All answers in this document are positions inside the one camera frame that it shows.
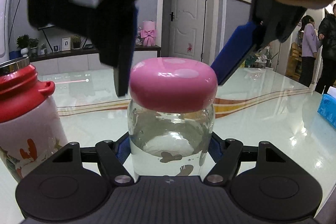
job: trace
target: black door handle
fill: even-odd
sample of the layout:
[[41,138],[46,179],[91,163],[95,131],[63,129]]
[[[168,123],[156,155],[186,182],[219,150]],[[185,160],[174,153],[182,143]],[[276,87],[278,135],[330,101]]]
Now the black door handle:
[[174,20],[174,12],[171,12],[171,14],[169,14],[170,15],[170,21],[173,21]]

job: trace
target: white glass tabletop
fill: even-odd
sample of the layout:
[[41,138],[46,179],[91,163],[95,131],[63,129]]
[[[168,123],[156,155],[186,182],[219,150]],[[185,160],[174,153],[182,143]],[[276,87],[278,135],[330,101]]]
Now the white glass tabletop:
[[[117,98],[113,71],[95,70],[39,76],[56,83],[57,104],[68,141],[81,147],[117,140],[127,129],[130,97]],[[336,131],[317,114],[321,95],[270,69],[239,68],[218,88],[214,132],[245,145],[269,141],[307,170],[321,184],[323,200],[336,183]],[[83,164],[98,172],[95,164]],[[208,155],[202,177],[213,167]],[[133,175],[130,157],[124,165]],[[254,166],[243,163],[240,172]],[[0,164],[0,223],[23,220],[15,201],[16,181]]]

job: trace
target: pink jar lid with spots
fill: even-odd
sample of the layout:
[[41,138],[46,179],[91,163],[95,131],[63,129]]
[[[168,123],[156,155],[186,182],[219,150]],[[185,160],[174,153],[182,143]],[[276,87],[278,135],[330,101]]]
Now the pink jar lid with spots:
[[217,77],[208,65],[183,58],[152,58],[136,64],[130,75],[134,102],[150,110],[189,113],[215,99]]

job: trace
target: tissue box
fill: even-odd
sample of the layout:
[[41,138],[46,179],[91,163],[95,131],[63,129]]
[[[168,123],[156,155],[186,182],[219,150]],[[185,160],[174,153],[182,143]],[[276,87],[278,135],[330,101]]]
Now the tissue box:
[[336,129],[336,99],[334,97],[323,94],[317,113]]

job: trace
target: dark countertop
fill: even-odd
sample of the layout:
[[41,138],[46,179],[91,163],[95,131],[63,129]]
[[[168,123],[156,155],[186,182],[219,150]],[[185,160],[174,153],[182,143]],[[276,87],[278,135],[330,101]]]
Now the dark countertop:
[[[156,46],[156,45],[155,46],[135,46],[135,51],[161,51],[161,47]],[[78,50],[51,52],[48,54],[29,57],[29,60],[30,62],[36,62],[36,61],[53,59],[53,58],[61,58],[61,57],[83,55],[83,54],[95,54],[95,53],[99,53],[96,48],[91,48],[87,50],[83,50],[82,48],[80,48]]]

